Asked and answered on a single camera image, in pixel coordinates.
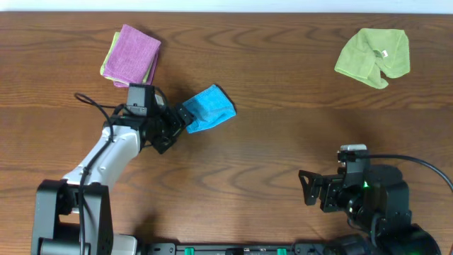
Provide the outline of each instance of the folded blue cloth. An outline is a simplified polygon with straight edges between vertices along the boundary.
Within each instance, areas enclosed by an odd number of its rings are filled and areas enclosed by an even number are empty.
[[[183,105],[194,115],[194,121],[186,128],[189,134],[213,128],[236,115],[233,104],[216,85],[187,100]]]

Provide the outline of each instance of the wooden table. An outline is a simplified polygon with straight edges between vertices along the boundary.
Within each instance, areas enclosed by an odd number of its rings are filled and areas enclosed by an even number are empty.
[[[110,193],[115,232],[149,241],[288,242],[355,232],[344,213],[307,207],[300,169],[334,174],[340,145],[420,157],[453,177],[453,16],[0,13],[2,254],[30,253],[35,190],[94,146],[103,116],[73,98],[119,104],[99,74],[130,24],[162,41],[154,84],[171,102],[219,84],[237,116],[144,150]],[[360,28],[404,29],[411,73],[373,89],[333,71]],[[452,248],[453,195],[422,166],[399,167],[413,221]]]

